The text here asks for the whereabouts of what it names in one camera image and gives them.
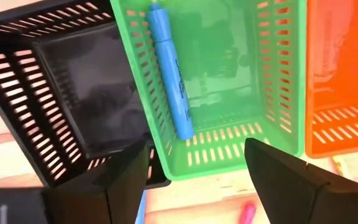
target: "table surface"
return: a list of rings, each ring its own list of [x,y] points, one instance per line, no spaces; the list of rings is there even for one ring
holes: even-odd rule
[[[0,11],[37,0],[0,0]],[[358,182],[358,153],[304,160]],[[0,118],[0,187],[30,187],[41,183]],[[244,205],[255,203],[253,223],[269,223],[247,171],[172,182],[148,190],[146,223],[239,223]]]

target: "pink marker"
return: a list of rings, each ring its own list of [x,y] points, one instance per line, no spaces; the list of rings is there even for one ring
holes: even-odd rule
[[[251,224],[256,213],[256,206],[253,203],[248,203],[245,205],[241,217],[240,224]]]

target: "black plastic basket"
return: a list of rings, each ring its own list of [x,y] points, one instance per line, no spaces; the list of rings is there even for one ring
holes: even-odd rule
[[[104,163],[147,133],[136,94],[108,0],[0,12],[0,115],[45,185]],[[158,177],[149,187],[169,184],[157,151],[150,165]]]

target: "sharpie marker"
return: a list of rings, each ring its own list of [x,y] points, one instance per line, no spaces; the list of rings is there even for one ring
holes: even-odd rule
[[[182,140],[191,139],[195,132],[191,122],[185,86],[181,79],[177,52],[172,42],[168,12],[166,9],[161,9],[160,4],[156,2],[152,3],[149,9],[147,20],[154,38],[155,51],[177,136]]]

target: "green plastic basket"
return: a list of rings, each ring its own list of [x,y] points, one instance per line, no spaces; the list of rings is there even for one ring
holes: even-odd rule
[[[166,0],[196,135],[176,138],[149,25],[151,1],[111,0],[147,121],[171,180],[246,169],[257,138],[300,156],[305,0]]]

